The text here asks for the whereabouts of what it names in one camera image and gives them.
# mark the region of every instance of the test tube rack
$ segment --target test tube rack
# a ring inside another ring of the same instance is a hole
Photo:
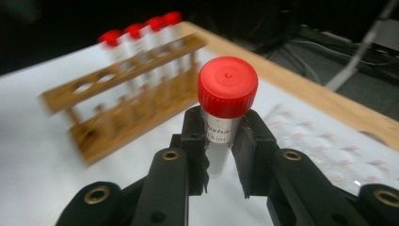
[[[183,45],[176,48],[175,41]],[[198,68],[195,52],[205,46],[205,41],[195,34],[175,41],[42,93],[52,114],[60,111],[67,113],[73,123],[70,135],[88,164],[101,160],[197,102]],[[163,79],[162,83],[152,88],[143,85],[136,97],[121,97],[119,103],[109,109],[98,105],[97,114],[86,121],[81,120],[77,104],[120,84],[126,83],[131,87],[132,79],[184,56],[189,56],[187,71],[180,70],[172,78]],[[131,67],[121,71],[120,65]]]

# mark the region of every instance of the test tube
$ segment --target test tube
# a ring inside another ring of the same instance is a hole
[[[164,20],[164,30],[167,35],[167,40],[168,42],[170,42],[170,46],[175,50],[182,48],[184,44],[182,41],[179,40],[179,38],[181,37],[181,32],[179,26],[177,26],[177,24],[182,21],[182,14],[179,11],[171,11],[165,14],[162,19]],[[186,56],[179,57],[174,60],[173,66],[175,68],[175,74],[182,74],[184,72],[184,62],[186,62],[186,60],[183,60],[184,57]],[[186,83],[186,78],[184,76],[181,76],[179,87],[182,94],[186,92]]]
[[[221,175],[238,124],[250,110],[257,88],[255,70],[237,57],[214,58],[200,70],[198,96],[211,178]]]
[[[143,34],[141,32],[141,29],[143,28],[143,24],[131,24],[130,26],[126,27],[123,31],[127,34],[127,40],[129,42],[129,47],[131,49],[131,53],[133,56],[138,56],[139,57],[139,63],[145,64],[148,61],[148,56],[145,56],[145,51],[146,51],[146,46],[145,43],[143,42]],[[144,74],[144,81],[143,79],[135,78],[135,92],[134,95],[135,97],[139,93],[138,87],[146,84],[146,83],[151,83],[153,84],[154,82],[151,81],[153,79],[153,76],[151,75],[150,72]]]
[[[153,35],[152,39],[152,46],[158,47],[156,48],[156,54],[161,56],[166,50],[162,49],[161,46],[168,43],[168,39],[165,33],[165,24],[162,17],[153,17],[147,21],[147,25],[150,27]],[[161,70],[161,82],[164,88],[163,98],[164,104],[168,104],[171,101],[171,91],[170,91],[170,83],[169,78],[172,77],[172,72],[170,70],[169,64],[164,64],[160,67]]]
[[[179,11],[171,11],[165,14],[162,18],[166,25],[165,30],[168,34],[169,40],[174,41],[172,46],[177,49],[182,48],[183,43],[177,41],[182,36],[180,27],[177,26],[177,24],[182,21],[182,14]]]
[[[120,36],[122,33],[119,30],[109,30],[103,33],[99,38],[98,42],[108,53],[108,57],[111,63],[121,63],[127,59],[127,53],[123,46],[120,44]],[[120,70],[128,70],[127,65],[120,64]]]

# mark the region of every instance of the red screw cap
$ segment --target red screw cap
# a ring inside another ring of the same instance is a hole
[[[167,25],[176,25],[182,21],[182,14],[179,11],[171,11],[163,17]]]
[[[110,30],[103,33],[99,38],[98,42],[105,42],[109,47],[117,47],[120,45],[118,38],[122,35],[119,30]]]
[[[160,31],[165,27],[162,17],[152,17],[146,22],[150,26],[151,30],[154,32]]]
[[[143,24],[132,24],[124,29],[124,32],[129,34],[134,40],[139,40],[142,38],[140,33],[141,28],[143,28]]]
[[[245,115],[257,88],[255,70],[240,58],[214,58],[199,72],[199,103],[206,112],[221,119]]]

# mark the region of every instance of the plastic tube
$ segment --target plastic tube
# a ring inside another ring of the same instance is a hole
[[[109,30],[98,38],[98,42],[107,52],[111,63],[121,63],[123,60],[128,58],[126,50],[120,44],[121,35],[122,33],[119,30]],[[128,65],[120,64],[120,69],[122,71],[126,71],[128,68]]]
[[[205,125],[210,177],[221,175],[238,124],[250,110],[257,88],[255,70],[240,58],[217,57],[199,72],[199,103]]]
[[[182,21],[182,14],[179,11],[171,11],[165,14],[162,19],[166,25],[165,31],[169,41],[174,41],[172,46],[174,48],[182,48],[184,46],[183,43],[177,41],[182,36],[180,27],[177,26]]]

